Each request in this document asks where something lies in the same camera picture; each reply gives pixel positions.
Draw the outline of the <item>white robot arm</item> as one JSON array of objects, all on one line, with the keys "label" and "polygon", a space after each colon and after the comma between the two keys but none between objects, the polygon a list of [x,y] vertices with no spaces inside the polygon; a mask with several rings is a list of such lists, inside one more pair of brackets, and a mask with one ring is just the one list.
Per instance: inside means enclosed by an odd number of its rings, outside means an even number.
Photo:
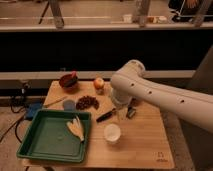
[{"label": "white robot arm", "polygon": [[144,100],[213,133],[213,95],[155,83],[144,74],[145,66],[139,60],[129,60],[112,75],[115,106],[127,106],[133,98]]}]

